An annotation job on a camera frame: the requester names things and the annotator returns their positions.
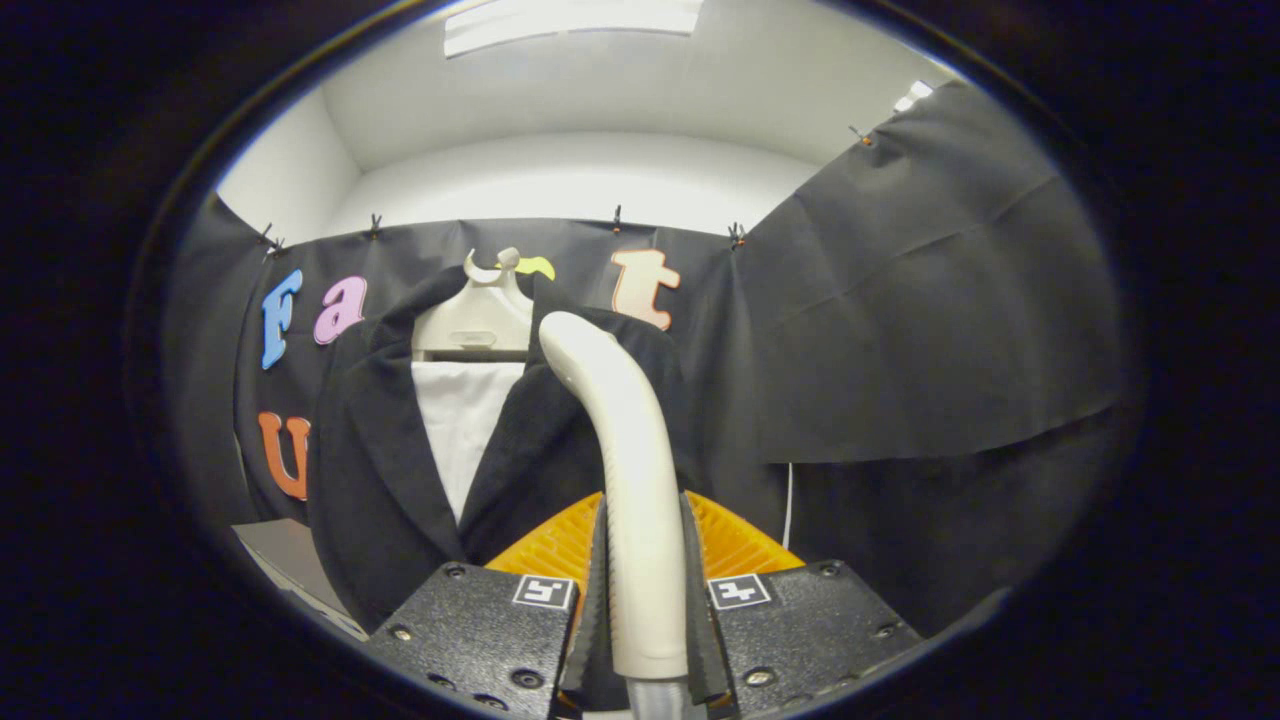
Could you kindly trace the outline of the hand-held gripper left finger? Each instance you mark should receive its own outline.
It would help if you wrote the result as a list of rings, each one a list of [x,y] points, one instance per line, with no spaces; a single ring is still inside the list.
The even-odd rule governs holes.
[[[477,717],[579,717],[608,660],[604,559],[604,503],[594,493],[485,565],[438,568],[367,651]]]

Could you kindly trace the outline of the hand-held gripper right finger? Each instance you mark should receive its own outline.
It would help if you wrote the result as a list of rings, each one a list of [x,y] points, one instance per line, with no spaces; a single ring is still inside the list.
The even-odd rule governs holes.
[[[922,643],[850,566],[804,562],[708,497],[684,496],[692,700],[762,719],[846,691]]]

